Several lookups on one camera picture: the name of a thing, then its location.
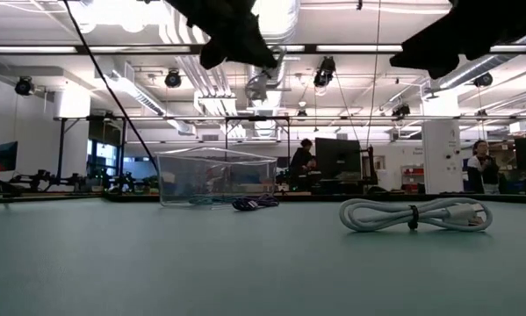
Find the table surface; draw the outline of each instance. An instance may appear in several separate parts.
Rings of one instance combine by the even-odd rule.
[[[486,233],[351,233],[338,204],[256,212],[0,205],[0,315],[526,315],[526,205]]]

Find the clear plastic box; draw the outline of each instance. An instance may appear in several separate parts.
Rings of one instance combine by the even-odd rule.
[[[216,147],[156,153],[161,204],[274,193],[277,158]]]

